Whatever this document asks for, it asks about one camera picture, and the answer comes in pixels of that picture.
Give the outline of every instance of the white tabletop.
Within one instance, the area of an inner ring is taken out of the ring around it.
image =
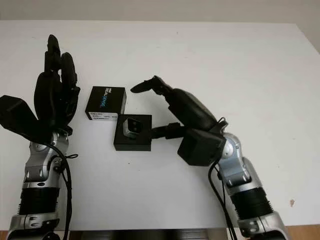
[[[152,114],[153,127],[176,122],[163,97],[130,92],[155,74],[226,117],[286,225],[320,223],[320,55],[294,24],[0,21],[0,96],[34,110],[51,33],[72,54],[81,88],[68,150],[79,154],[69,160],[72,230],[225,226],[208,168],[177,155],[181,139],[115,151],[116,123],[85,115],[93,85],[126,87],[125,113]],[[0,230],[20,203],[28,145],[0,128]]]

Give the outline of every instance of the wire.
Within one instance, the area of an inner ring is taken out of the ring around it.
[[[219,172],[219,170],[217,169],[217,167],[216,167],[216,166],[214,167],[214,169],[215,169],[216,173],[217,173],[218,175],[220,175],[220,172]],[[226,208],[226,192],[225,192],[225,185],[224,185],[224,182],[223,182],[222,180],[220,180],[220,181],[221,181],[221,185],[222,185],[223,205],[224,205],[224,207]],[[230,237],[231,237],[231,239],[233,240],[233,239],[234,239],[234,237],[233,237],[233,235],[232,235],[231,228],[230,228],[230,226],[227,226],[227,227],[228,227],[228,231],[229,231]]]
[[[210,185],[211,185],[211,187],[212,187],[212,189],[213,189],[216,197],[218,198],[218,200],[219,200],[219,202],[220,202],[220,204],[221,204],[221,206],[222,206],[222,209],[223,209],[223,212],[224,212],[224,216],[225,216],[226,225],[228,226],[228,229],[229,229],[229,230],[231,231],[231,233],[232,233],[232,234],[230,235],[230,236],[231,236],[231,239],[232,239],[232,240],[238,240],[237,235],[236,235],[236,232],[235,232],[235,229],[234,229],[234,226],[233,226],[233,224],[232,224],[232,221],[231,221],[231,219],[230,219],[229,213],[228,213],[228,211],[227,211],[225,202],[223,202],[223,200],[221,199],[221,196],[219,195],[219,193],[218,193],[218,191],[217,191],[217,189],[216,189],[216,187],[215,187],[215,185],[214,185],[214,183],[213,183],[213,181],[212,181],[212,178],[211,178],[212,171],[214,170],[214,168],[215,168],[215,166],[218,164],[218,162],[219,162],[219,159],[217,159],[216,161],[214,161],[214,162],[212,163],[212,165],[210,166],[209,172],[208,172],[208,180],[209,180],[209,183],[210,183]]]
[[[63,240],[67,240],[68,239],[68,233],[69,233],[69,226],[70,226],[70,221],[71,221],[71,216],[72,216],[72,180],[71,180],[71,171],[70,171],[70,167],[68,164],[67,159],[74,159],[76,157],[78,157],[78,154],[71,154],[69,156],[65,156],[57,147],[51,145],[51,144],[46,144],[46,143],[40,143],[42,145],[47,146],[48,148],[51,148],[52,150],[54,150],[57,155],[54,155],[52,157],[52,159],[54,158],[61,158],[62,163],[62,169],[65,170],[66,172],[66,176],[64,174],[64,172],[61,172],[61,175],[63,177],[64,183],[65,183],[65,187],[66,187],[66,214],[65,214],[65,227],[64,227],[64,235],[63,235]]]

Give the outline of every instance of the robotic hand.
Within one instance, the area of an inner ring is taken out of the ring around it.
[[[178,155],[192,166],[209,166],[208,178],[225,213],[232,239],[237,239],[228,211],[215,188],[211,174],[217,170],[235,210],[238,225],[244,237],[251,240],[289,240],[289,234],[276,211],[273,211],[260,179],[251,164],[243,157],[239,139],[224,132],[228,125],[224,118],[219,121],[191,93],[165,84],[154,76],[131,89],[133,93],[153,90],[163,95],[168,109],[180,120],[167,126],[152,129],[152,138],[183,137]]]
[[[30,141],[30,157],[25,164],[21,202],[18,214],[11,219],[8,240],[59,240],[53,233],[59,223],[56,212],[60,175],[67,189],[65,233],[71,220],[71,173],[67,158],[68,126],[75,115],[80,88],[69,53],[61,55],[58,40],[50,35],[45,52],[44,72],[36,82],[33,114],[25,101],[4,95],[0,97],[0,124]]]

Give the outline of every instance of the beige wall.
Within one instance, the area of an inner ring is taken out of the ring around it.
[[[0,19],[295,23],[320,52],[320,0],[0,0]]]

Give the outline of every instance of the white label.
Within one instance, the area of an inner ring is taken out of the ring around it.
[[[117,121],[118,113],[114,112],[89,112],[92,120],[101,120],[101,121]]]

